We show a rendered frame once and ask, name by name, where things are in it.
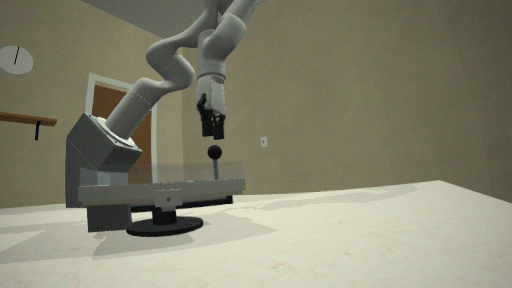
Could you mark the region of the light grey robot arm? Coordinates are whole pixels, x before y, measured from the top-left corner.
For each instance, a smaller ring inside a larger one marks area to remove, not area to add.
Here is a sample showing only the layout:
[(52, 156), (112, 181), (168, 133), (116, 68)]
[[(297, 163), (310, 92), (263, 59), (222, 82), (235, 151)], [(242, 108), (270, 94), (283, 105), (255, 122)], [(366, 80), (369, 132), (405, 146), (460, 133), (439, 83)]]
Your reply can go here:
[[(259, 0), (205, 0), (202, 15), (188, 29), (148, 48), (146, 60), (164, 80), (140, 78), (107, 120), (96, 118), (97, 125), (117, 142), (133, 147), (130, 136), (158, 100), (165, 94), (188, 88), (194, 81), (194, 69), (177, 51), (180, 47), (198, 47), (198, 79), (218, 75), (225, 81), (226, 58), (244, 37), (246, 24), (258, 4)], [(218, 12), (224, 18), (219, 22)]]

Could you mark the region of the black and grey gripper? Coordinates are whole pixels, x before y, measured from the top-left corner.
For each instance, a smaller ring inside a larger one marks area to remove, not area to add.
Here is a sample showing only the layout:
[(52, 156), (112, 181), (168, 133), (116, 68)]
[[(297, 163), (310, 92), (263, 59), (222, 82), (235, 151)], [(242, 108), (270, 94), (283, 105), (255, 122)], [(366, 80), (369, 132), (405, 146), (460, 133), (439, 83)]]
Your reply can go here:
[[(201, 77), (197, 84), (196, 109), (201, 115), (202, 136), (214, 135), (214, 140), (224, 139), (226, 106), (223, 84), (224, 78), (218, 75)], [(215, 116), (216, 113), (219, 115)]]

